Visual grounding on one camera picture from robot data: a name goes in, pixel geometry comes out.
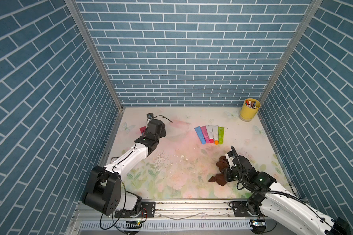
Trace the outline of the red toothpaste tube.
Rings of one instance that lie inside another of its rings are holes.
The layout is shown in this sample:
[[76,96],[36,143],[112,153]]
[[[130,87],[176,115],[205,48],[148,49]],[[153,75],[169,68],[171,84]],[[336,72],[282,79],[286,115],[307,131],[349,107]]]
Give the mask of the red toothpaste tube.
[[146,129],[147,129],[146,126],[143,126],[140,128],[141,135],[144,135],[146,133]]

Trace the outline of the brown cloth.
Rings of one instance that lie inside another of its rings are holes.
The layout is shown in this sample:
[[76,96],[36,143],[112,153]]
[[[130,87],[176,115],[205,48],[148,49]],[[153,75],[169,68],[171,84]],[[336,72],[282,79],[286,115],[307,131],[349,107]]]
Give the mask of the brown cloth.
[[212,176],[208,181],[210,183],[217,183],[223,187],[227,184],[227,180],[225,179],[225,170],[229,168],[229,162],[225,156],[221,156],[219,161],[216,163],[216,166],[219,168],[220,173]]

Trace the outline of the blue toothpaste tube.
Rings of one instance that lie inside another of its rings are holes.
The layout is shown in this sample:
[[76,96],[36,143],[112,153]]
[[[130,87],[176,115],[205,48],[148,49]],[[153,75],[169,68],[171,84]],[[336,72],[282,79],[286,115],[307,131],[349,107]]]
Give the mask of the blue toothpaste tube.
[[201,142],[203,145],[206,144],[206,140],[205,140],[205,138],[204,138],[204,136],[203,136],[203,132],[202,132],[202,130],[201,130],[201,127],[200,127],[200,126],[197,126],[197,127],[195,127],[194,129],[195,129],[195,132],[196,132],[196,134],[197,134],[197,136],[198,136],[200,142]]

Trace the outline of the green toothpaste tube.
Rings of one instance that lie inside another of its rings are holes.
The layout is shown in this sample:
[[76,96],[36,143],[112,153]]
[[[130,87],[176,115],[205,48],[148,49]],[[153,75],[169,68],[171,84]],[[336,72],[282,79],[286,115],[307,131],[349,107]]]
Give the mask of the green toothpaste tube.
[[224,127],[218,127],[218,134],[219,134],[219,144],[223,144],[224,142],[224,133],[225,133],[225,128]]

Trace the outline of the magenta toothpaste tube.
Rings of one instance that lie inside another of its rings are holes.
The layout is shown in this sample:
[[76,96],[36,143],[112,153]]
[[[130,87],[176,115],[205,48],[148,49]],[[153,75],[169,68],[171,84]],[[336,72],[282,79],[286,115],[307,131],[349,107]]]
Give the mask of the magenta toothpaste tube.
[[209,144],[210,143],[210,138],[209,138],[209,135],[208,135],[207,127],[206,126],[201,126],[201,131],[202,131],[202,134],[203,134],[203,137],[204,137],[204,140],[205,140],[206,144]]

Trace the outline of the white orange-cap toothpaste tube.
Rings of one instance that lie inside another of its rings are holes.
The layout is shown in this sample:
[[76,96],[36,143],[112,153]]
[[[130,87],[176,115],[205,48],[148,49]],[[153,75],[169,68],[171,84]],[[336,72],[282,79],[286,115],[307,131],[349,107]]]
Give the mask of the white orange-cap toothpaste tube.
[[214,143],[216,145],[218,145],[219,144],[219,126],[213,125],[212,126],[212,132],[213,132]]

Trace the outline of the white pink-cap toothpaste tube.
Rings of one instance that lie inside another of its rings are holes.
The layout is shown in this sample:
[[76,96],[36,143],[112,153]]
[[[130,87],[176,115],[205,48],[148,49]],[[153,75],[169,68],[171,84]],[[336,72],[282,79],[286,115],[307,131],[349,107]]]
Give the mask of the white pink-cap toothpaste tube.
[[212,127],[212,125],[207,125],[206,129],[207,129],[207,133],[208,133],[208,137],[209,137],[209,142],[211,144],[213,144],[214,143],[214,135],[213,135],[213,127]]

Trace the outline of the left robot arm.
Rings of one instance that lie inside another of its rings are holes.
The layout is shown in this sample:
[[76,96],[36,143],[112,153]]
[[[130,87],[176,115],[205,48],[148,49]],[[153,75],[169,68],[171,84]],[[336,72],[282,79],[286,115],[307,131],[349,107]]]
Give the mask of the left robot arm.
[[147,114],[145,132],[121,157],[106,166],[95,166],[88,177],[82,203],[104,215],[123,212],[135,216],[141,210],[141,196],[128,192],[122,185],[126,176],[139,162],[156,150],[159,140],[166,136],[165,124],[160,116]]

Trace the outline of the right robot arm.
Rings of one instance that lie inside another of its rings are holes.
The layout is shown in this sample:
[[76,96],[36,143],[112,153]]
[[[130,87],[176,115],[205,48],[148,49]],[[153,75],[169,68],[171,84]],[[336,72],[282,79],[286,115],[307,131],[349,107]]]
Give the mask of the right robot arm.
[[351,234],[347,221],[311,207],[268,173],[255,170],[244,156],[230,151],[219,162],[223,164],[220,171],[226,182],[236,181],[251,192],[246,209],[253,217],[269,217],[297,235]]

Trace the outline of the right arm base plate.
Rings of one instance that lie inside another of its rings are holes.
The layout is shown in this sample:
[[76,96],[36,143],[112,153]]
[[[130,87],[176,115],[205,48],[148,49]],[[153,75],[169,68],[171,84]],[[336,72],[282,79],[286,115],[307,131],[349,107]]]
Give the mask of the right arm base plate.
[[269,218],[260,211],[261,203],[249,201],[231,201],[228,203],[235,217]]

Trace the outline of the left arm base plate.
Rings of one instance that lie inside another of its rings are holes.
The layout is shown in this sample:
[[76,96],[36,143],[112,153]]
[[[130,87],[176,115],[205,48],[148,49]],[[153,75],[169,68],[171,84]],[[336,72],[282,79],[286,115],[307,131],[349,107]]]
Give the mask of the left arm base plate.
[[133,210],[116,210],[114,217],[119,218],[153,218],[155,216],[156,203],[154,201],[145,201],[137,203]]

